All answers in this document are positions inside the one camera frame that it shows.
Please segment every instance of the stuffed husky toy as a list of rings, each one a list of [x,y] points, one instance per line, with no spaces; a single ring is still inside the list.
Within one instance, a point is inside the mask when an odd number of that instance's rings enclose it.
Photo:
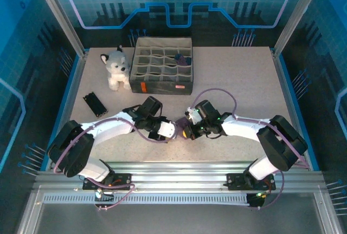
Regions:
[[[125,89],[131,89],[129,84],[130,66],[121,45],[117,47],[116,51],[112,51],[109,54],[101,54],[100,57],[108,71],[107,77],[110,89],[118,90],[120,81],[124,83]]]

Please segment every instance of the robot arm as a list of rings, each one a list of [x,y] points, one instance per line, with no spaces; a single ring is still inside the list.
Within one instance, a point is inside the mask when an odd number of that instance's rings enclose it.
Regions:
[[[195,140],[210,133],[239,136],[258,141],[266,156],[254,161],[245,171],[247,181],[255,183],[278,170],[288,171],[298,160],[297,155],[273,130],[275,127],[294,147],[299,155],[307,150],[307,143],[282,116],[272,119],[255,120],[236,116],[232,113],[220,114],[212,104],[204,100],[189,108],[186,116],[190,121],[183,131],[187,138]]]
[[[63,157],[58,168],[67,177],[79,174],[105,185],[111,184],[114,180],[113,170],[105,162],[89,156],[92,148],[110,138],[131,133],[133,128],[148,131],[149,138],[153,140],[173,138],[175,125],[164,116],[155,116],[161,108],[162,104],[158,100],[148,97],[142,105],[126,108],[111,118],[82,124],[69,121],[50,145],[48,156],[57,163],[70,142],[92,127]]]

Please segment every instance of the orange tag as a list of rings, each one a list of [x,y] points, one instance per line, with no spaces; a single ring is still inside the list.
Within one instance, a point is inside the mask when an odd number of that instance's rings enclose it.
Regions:
[[[146,88],[146,83],[145,82],[141,82],[141,90],[143,93],[147,93],[147,88]]]

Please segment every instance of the dog ear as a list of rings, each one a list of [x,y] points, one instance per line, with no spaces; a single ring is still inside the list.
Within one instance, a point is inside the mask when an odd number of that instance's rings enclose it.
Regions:
[[[100,55],[100,58],[101,58],[101,60],[102,60],[102,62],[104,63],[104,64],[106,64],[106,62],[107,62],[107,60],[108,60],[108,55],[107,54],[101,54]]]

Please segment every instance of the fabric compartment box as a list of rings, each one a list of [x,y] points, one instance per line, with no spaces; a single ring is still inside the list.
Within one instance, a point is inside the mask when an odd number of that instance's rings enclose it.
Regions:
[[[177,54],[191,58],[191,65],[177,65]],[[194,81],[193,62],[189,37],[140,37],[130,71],[132,92],[190,95]]]

